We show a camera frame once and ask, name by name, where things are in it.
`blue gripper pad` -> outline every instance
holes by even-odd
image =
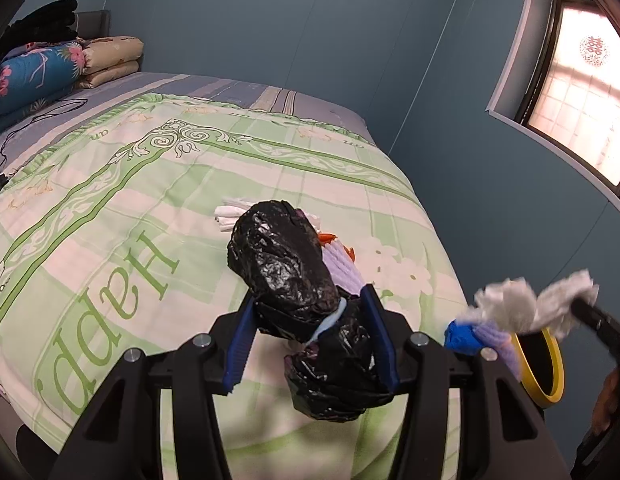
[[[375,355],[375,366],[381,383],[393,394],[399,387],[397,359],[392,339],[384,322],[385,309],[372,285],[361,289],[363,325],[370,334]]]
[[[239,316],[236,321],[234,335],[227,346],[225,354],[225,373],[222,385],[226,392],[230,393],[241,382],[245,364],[252,348],[254,336],[257,333],[257,323],[254,316],[254,299],[250,298],[241,306],[236,313]]]

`human hand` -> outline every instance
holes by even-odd
[[[603,383],[603,389],[596,399],[592,412],[592,432],[595,435],[603,433],[610,427],[610,418],[619,407],[616,386],[619,384],[620,370],[615,368]]]

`yellow rim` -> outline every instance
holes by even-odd
[[[563,371],[563,359],[560,356],[560,349],[558,348],[556,338],[550,335],[549,330],[546,328],[542,330],[541,333],[543,334],[545,343],[548,346],[550,358],[552,359],[552,370],[554,372],[552,391],[549,394],[543,391],[542,387],[536,380],[536,377],[530,368],[530,364],[527,362],[525,354],[523,354],[521,343],[519,342],[516,334],[512,334],[512,343],[521,358],[521,383],[523,384],[525,391],[527,391],[528,395],[537,404],[537,406],[540,408],[549,408],[552,404],[559,402],[560,398],[563,396],[563,390],[565,388],[565,375]]]

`black cable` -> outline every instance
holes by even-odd
[[[21,130],[27,128],[31,124],[38,123],[39,121],[42,121],[44,119],[49,119],[49,118],[52,118],[52,117],[57,117],[59,115],[67,114],[68,112],[74,112],[75,110],[78,110],[79,108],[81,108],[82,106],[87,104],[88,100],[87,99],[59,99],[58,102],[65,103],[65,104],[62,104],[62,105],[57,106],[55,108],[52,108],[52,110],[47,111],[44,114],[41,114],[41,115],[38,115],[38,116],[34,116],[33,118],[30,119],[30,121],[27,124],[25,124],[24,126],[21,126],[20,128],[17,128],[16,130],[11,131],[9,134],[7,134],[5,136],[4,142],[2,143],[1,148],[0,148],[0,157],[2,157],[2,159],[3,159],[1,161],[1,163],[0,163],[0,170],[3,167],[3,165],[8,160],[7,155],[5,155],[5,153],[4,153],[4,149],[7,146],[8,142],[10,141],[10,139],[15,136],[15,134],[19,133]],[[72,108],[68,108],[68,110],[64,110],[64,111],[59,112],[59,113],[54,113],[57,110],[60,110],[61,108],[67,107],[68,104],[77,105],[77,106],[74,106]]]

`green blanket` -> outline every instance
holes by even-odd
[[[0,194],[0,386],[53,449],[125,349],[174,349],[238,308],[224,198],[287,200],[354,247],[386,308],[441,341],[465,307],[401,171],[342,128],[203,99],[145,94],[65,136]],[[404,398],[354,422],[296,412],[285,341],[258,334],[243,381],[215,399],[235,480],[386,478]],[[458,454],[451,393],[444,478]],[[176,478],[162,396],[166,479]]]

